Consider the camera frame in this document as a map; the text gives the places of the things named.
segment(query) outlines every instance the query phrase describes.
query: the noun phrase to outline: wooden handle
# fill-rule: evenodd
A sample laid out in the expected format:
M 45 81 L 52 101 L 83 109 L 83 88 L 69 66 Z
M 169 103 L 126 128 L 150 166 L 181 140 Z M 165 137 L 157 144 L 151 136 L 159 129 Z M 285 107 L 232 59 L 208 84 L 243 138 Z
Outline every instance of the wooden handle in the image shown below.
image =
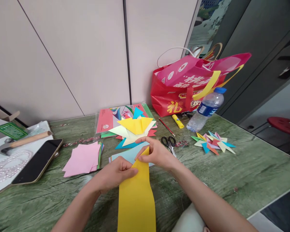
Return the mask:
M 24 144 L 27 144 L 27 143 L 30 143 L 30 142 L 33 142 L 33 141 L 36 141 L 39 139 L 43 139 L 47 136 L 50 136 L 51 134 L 52 133 L 50 131 L 46 131 L 46 132 L 43 132 L 41 134 L 37 134 L 37 135 L 31 136 L 29 138 L 25 138 L 25 139 L 21 139 L 19 141 L 13 142 L 13 143 L 11 143 L 10 147 L 12 147 L 12 148 L 19 147 L 21 145 L 24 145 Z

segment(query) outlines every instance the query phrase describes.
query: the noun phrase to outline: stool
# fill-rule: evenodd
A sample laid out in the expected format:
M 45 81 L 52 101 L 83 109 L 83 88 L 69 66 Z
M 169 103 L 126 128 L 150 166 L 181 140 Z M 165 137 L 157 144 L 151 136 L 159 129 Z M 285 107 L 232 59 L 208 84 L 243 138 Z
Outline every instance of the stool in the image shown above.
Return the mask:
M 267 123 L 270 124 L 270 125 L 268 127 L 264 128 L 264 129 L 260 130 L 255 135 L 259 134 L 260 132 L 266 130 L 269 127 L 274 127 L 276 129 L 278 129 L 278 130 L 280 130 L 280 131 L 282 131 L 282 132 L 287 133 L 287 134 L 290 135 L 290 119 L 281 118 L 281 117 L 269 117 L 267 119 L 267 122 L 263 123 L 261 126 L 257 127 L 252 132 L 254 132 L 255 130 L 259 129 L 260 127 L 264 126 Z

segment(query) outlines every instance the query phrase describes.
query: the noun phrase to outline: cardboard box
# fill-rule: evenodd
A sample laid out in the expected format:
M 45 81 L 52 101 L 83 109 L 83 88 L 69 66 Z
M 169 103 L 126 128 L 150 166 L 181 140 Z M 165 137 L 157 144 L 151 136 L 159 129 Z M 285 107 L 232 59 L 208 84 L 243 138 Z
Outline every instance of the cardboard box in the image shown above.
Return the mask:
M 2 113 L 0 112 L 0 132 L 3 133 L 4 135 L 11 137 L 14 140 L 21 139 L 26 135 L 28 135 L 28 133 L 24 129 L 11 122 L 16 117 L 18 117 L 19 114 L 20 112 L 17 111 L 11 116 L 2 118 Z

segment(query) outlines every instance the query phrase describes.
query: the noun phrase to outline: green marble table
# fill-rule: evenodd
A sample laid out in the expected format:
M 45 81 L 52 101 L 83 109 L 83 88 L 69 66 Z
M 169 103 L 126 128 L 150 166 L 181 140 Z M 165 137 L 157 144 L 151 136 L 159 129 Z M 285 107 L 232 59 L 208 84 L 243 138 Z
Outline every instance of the green marble table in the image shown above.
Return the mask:
M 155 111 L 150 107 L 155 119 Z M 95 173 L 63 178 L 62 169 L 78 143 L 102 141 L 105 144 L 101 166 L 108 158 L 124 150 L 115 150 L 120 140 L 98 138 L 95 124 L 98 115 L 50 123 L 55 138 L 64 139 L 64 147 L 42 178 L 35 184 L 13 186 L 0 194 L 0 231 L 50 231 L 79 190 Z M 213 191 L 230 203 L 243 216 L 249 217 L 290 190 L 290 156 L 218 115 L 213 115 L 201 134 L 218 132 L 236 145 L 236 153 L 219 150 L 219 156 L 205 154 L 194 146 L 194 135 L 179 129 L 168 116 L 164 122 L 178 141 L 188 146 L 176 147 L 178 159 Z M 169 136 L 158 121 L 156 138 Z M 170 231 L 190 200 L 177 182 L 159 167 L 150 168 L 150 184 L 156 204 L 157 231 Z M 102 195 L 86 226 L 86 231 L 117 231 L 118 188 Z

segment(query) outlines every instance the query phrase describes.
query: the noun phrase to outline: plastic water bottle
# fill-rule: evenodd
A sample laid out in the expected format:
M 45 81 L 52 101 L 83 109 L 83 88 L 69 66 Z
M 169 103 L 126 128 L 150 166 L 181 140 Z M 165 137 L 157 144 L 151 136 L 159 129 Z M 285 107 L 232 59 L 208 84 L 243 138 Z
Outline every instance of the plastic water bottle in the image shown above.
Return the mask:
M 226 90 L 225 88 L 217 87 L 213 93 L 205 96 L 195 115 L 188 122 L 187 129 L 192 132 L 199 132 L 205 125 L 207 119 L 223 104 L 223 94 Z

